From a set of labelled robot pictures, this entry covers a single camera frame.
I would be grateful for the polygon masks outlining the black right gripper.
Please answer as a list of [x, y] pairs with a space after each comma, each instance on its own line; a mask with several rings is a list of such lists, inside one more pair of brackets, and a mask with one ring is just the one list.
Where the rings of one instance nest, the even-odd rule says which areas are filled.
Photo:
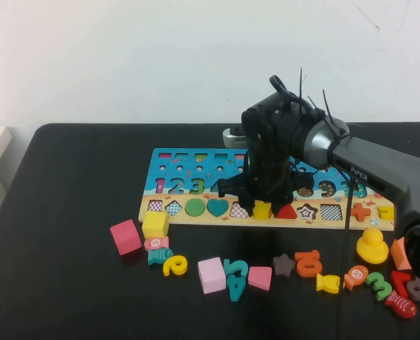
[[217, 181], [218, 195], [238, 197], [243, 209], [253, 209], [255, 198], [272, 200], [273, 209], [281, 210], [294, 200], [294, 192], [313, 189], [312, 173], [290, 173], [290, 157], [248, 155], [245, 175]]

